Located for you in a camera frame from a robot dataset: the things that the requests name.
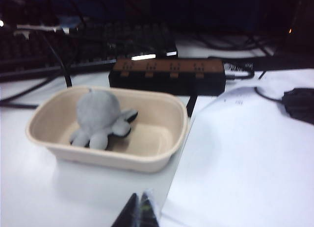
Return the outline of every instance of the desk surface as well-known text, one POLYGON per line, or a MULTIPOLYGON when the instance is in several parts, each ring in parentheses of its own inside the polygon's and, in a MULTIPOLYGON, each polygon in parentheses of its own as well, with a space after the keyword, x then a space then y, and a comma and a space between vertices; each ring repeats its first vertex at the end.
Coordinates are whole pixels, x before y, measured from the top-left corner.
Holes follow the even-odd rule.
MULTIPOLYGON (((177 43, 180 57, 250 57, 253 51, 213 51, 177 43)), ((26 89, 41 80, 2 83, 1 97, 26 89)), ((109 86, 108 73, 72 76, 73 85, 109 86)), ((60 77, 18 102, 42 103, 65 88, 60 77)), ((188 97, 180 97, 186 104, 188 97)), ((160 172, 143 174, 107 167, 58 160, 46 148, 31 143, 25 127, 32 110, 0 110, 1 225, 20 226, 110 226, 130 195, 152 189, 159 206, 165 202, 182 149, 160 172)))

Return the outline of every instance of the black power strip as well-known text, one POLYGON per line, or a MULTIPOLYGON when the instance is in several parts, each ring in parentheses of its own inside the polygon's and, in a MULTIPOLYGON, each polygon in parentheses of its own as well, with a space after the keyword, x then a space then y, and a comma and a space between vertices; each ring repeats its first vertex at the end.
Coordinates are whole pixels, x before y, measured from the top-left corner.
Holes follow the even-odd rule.
POLYGON ((119 59, 109 83, 111 87, 182 96, 218 96, 225 91, 226 75, 218 59, 119 59))

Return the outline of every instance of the black mouse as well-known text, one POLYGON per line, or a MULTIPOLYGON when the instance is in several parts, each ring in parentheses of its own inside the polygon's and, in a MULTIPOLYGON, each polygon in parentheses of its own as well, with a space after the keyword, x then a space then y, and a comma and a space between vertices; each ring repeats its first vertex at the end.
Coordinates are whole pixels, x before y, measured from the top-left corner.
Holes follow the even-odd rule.
POLYGON ((292 118, 314 125, 314 89, 294 88, 284 93, 281 102, 292 118))

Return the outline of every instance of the octopus plush toy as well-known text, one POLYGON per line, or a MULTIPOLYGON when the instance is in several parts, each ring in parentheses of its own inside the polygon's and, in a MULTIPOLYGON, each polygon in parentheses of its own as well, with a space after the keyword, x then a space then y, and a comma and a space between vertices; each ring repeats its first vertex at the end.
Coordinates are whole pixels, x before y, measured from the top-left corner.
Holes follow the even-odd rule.
POLYGON ((126 137, 138 112, 120 110, 117 98, 108 91, 90 90, 77 103, 77 120, 80 128, 70 137, 74 146, 105 150, 108 136, 126 137))

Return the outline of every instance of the beige plastic tray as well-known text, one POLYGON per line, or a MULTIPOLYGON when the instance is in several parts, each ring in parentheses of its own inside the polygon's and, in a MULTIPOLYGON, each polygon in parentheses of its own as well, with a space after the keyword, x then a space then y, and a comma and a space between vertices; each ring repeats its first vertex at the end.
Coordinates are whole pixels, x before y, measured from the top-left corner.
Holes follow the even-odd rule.
POLYGON ((164 93, 92 87, 112 92, 121 109, 136 109, 138 116, 126 138, 109 137, 106 151, 71 146, 69 137, 79 127, 76 104, 89 88, 68 88, 39 106, 26 128, 29 139, 46 146, 56 157, 71 161, 143 172, 163 168, 187 132, 187 113, 182 102, 164 93))

